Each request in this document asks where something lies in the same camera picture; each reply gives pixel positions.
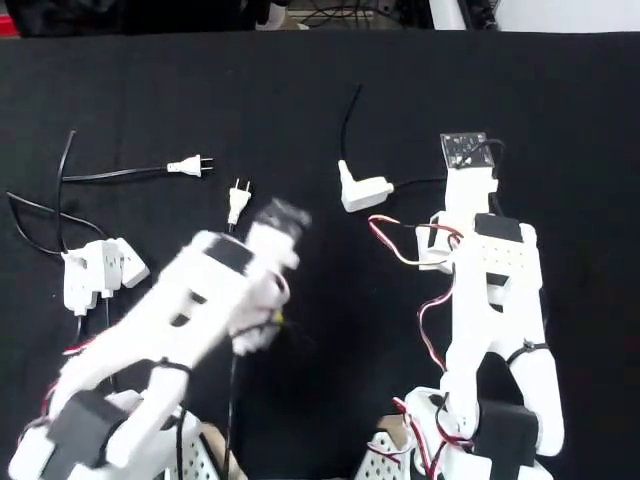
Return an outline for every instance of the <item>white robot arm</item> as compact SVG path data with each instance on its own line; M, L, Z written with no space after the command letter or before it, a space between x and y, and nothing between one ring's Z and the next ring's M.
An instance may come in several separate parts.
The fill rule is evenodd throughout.
M424 444L428 458L420 462L427 464L422 474L428 478L442 473L446 480L551 479L534 457L558 454L564 426L541 314L536 233L530 225L489 213L498 181L484 134L442 135L441 141L446 210L431 218L435 227L416 228L419 260L413 264L454 277L452 341L446 361L437 362L443 369L440 388L419 387L398 401L413 421L407 432L418 447ZM488 352L508 364L524 407L478 399L477 370ZM379 448L369 450L358 480L366 479L370 462L379 461ZM392 459L411 464L411 454L399 452Z
M189 373L228 334L245 355L267 346L289 299L284 268L309 216L274 200L246 243L198 233L157 284L122 319L62 368L46 417L24 435L10 466L14 480L153 478L175 459L176 428L163 425L184 398ZM110 375L151 360L146 391L103 399ZM185 417L185 438L198 421Z

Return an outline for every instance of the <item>black table surface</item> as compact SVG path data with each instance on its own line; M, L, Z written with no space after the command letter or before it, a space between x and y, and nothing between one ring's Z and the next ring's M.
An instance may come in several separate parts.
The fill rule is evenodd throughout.
M78 134L69 174L164 165L201 153L204 179L171 176L68 186L68 211L125 237L151 280L120 291L121 316L201 229L224 228L227 189L251 180L241 219L273 196L307 209L313 227L289 275L293 325L239 366L236 449L250 477L349 475L391 397L437 385L415 310L447 277L397 262L370 234L379 212L425 221L442 185L423 185L349 215L340 203L338 133L363 84L348 132L358 177L390 181L444 173L441 132L486 131L508 145L499 196L505 214L538 231L549 303L548 342L564 408L563 452L544 459L556 478L613 476L637 415L638 318L634 253L640 186L640 36L468 33L195 34L0 42L2 186L50 204L59 156ZM54 243L50 218L21 210ZM71 246L95 237L65 226ZM393 231L407 252L415 241ZM62 266L18 237L0 209L1 460L38 414L60 352L76 328L62 303ZM89 317L104 326L101 307ZM426 328L444 351L450 309ZM196 369L190 407L226 425L230 348ZM148 365L121 376L142 386ZM500 362L480 370L483 395L513 396Z

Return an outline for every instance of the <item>white wall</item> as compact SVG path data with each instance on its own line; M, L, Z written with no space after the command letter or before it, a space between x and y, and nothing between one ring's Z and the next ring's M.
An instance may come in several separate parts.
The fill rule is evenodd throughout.
M503 31L640 31L640 0L501 0L495 16Z

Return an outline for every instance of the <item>two-prong plug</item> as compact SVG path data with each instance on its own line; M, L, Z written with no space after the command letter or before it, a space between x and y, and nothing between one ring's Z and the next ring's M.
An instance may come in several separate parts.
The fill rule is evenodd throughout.
M227 218L227 228L229 233L233 232L238 224L238 218L244 210L244 207L249 203L251 198L251 191L249 187L251 182L247 180L247 184L244 188L240 187L240 179L236 179L236 183L229 189L229 217Z
M169 173L185 173L194 177L201 177L202 172L213 170L213 158L201 158L200 155L185 158L181 162L167 164Z

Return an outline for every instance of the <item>white plug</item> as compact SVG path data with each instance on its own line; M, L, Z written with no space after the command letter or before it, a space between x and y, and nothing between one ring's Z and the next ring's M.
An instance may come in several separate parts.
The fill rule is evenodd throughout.
M98 294L91 290L87 281L87 262L78 255L78 250L62 253L64 260L64 306L77 317L84 317L95 308Z
M195 177L201 177L202 172L213 170L213 166L209 163L213 162L213 158L200 158L200 155L185 158L181 162L167 163L167 172L169 173L185 173Z
M342 182L342 205L347 212L356 212L384 202L393 192L393 184L384 177L354 180L347 162L338 162Z
M251 192L249 191L251 182L247 182L244 190L238 188L239 183L240 179L237 178L236 184L229 189L229 217L227 218L227 227L229 232L233 232L236 228L240 214L251 198Z
M102 298L113 297L122 285L122 263L118 245L109 240L87 243L82 249L86 262L87 282L90 290L100 292Z
M122 284L127 288L133 288L149 275L149 267L124 238L116 238L113 242L120 251Z

